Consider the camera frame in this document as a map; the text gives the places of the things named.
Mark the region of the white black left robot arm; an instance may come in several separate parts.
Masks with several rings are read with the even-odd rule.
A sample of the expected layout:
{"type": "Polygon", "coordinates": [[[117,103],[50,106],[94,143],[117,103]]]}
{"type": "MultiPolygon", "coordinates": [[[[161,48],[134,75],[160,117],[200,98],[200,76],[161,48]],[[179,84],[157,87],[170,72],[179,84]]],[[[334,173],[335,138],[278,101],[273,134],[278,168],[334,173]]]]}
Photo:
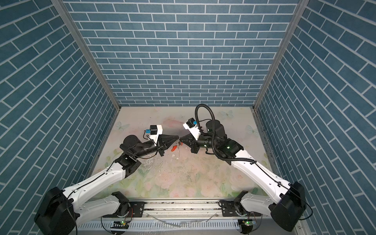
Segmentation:
{"type": "Polygon", "coordinates": [[[47,191],[34,217],[35,224],[44,235],[68,235],[79,225],[105,215],[128,217],[131,206],[123,193],[114,192],[95,201],[93,196],[133,174],[142,164],[140,157],[151,153],[163,156],[178,139],[161,134],[157,140],[143,143],[135,135],[127,136],[120,145],[123,153],[104,170],[62,190],[54,187],[47,191]]]}

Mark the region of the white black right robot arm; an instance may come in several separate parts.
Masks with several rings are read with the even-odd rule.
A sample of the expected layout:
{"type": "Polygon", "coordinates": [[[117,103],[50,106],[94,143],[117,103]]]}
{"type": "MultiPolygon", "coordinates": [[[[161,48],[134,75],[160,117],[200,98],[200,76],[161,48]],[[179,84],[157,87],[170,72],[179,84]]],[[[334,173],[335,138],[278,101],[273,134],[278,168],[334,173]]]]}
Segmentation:
{"type": "Polygon", "coordinates": [[[219,120],[207,122],[207,132],[200,131],[198,123],[190,118],[183,124],[189,134],[180,138],[192,153],[199,149],[212,149],[214,155],[240,170],[255,182],[267,195],[253,196],[243,191],[234,200],[234,207],[240,215],[257,212],[271,216],[284,230],[291,232],[307,209],[305,188],[274,174],[254,159],[238,142],[229,139],[219,120]]]}

